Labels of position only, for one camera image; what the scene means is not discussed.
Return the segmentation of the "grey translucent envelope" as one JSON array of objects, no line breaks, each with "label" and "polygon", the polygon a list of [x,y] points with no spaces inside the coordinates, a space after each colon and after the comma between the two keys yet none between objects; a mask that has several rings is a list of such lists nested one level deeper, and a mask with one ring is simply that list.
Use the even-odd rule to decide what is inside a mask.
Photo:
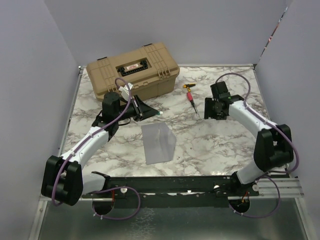
[{"label": "grey translucent envelope", "polygon": [[141,130],[147,165],[173,160],[177,139],[165,122],[142,125]]}]

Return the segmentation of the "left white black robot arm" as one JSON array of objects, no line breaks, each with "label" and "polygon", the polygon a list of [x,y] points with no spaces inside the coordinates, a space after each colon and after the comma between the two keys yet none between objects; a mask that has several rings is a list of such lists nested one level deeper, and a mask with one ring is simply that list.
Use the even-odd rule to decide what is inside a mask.
[{"label": "left white black robot arm", "polygon": [[106,197],[111,190],[108,176],[96,171],[83,174],[85,165],[116,134],[120,121],[132,119],[139,122],[159,114],[158,110],[145,104],[137,95],[124,99],[117,92],[106,93],[102,110],[85,137],[66,153],[52,155],[46,161],[41,194],[51,198],[55,206],[73,206],[88,193]]}]

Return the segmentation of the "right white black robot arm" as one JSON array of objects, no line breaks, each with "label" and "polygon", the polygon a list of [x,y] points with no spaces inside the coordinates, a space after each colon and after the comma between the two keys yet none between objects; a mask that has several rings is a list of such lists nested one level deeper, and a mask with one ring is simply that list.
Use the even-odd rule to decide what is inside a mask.
[{"label": "right white black robot arm", "polygon": [[232,117],[255,137],[253,160],[231,175],[229,189],[240,196],[265,173],[291,163],[294,159],[291,129],[286,124],[269,122],[249,107],[240,95],[231,95],[224,81],[210,86],[212,98],[204,100],[204,118],[226,120]]}]

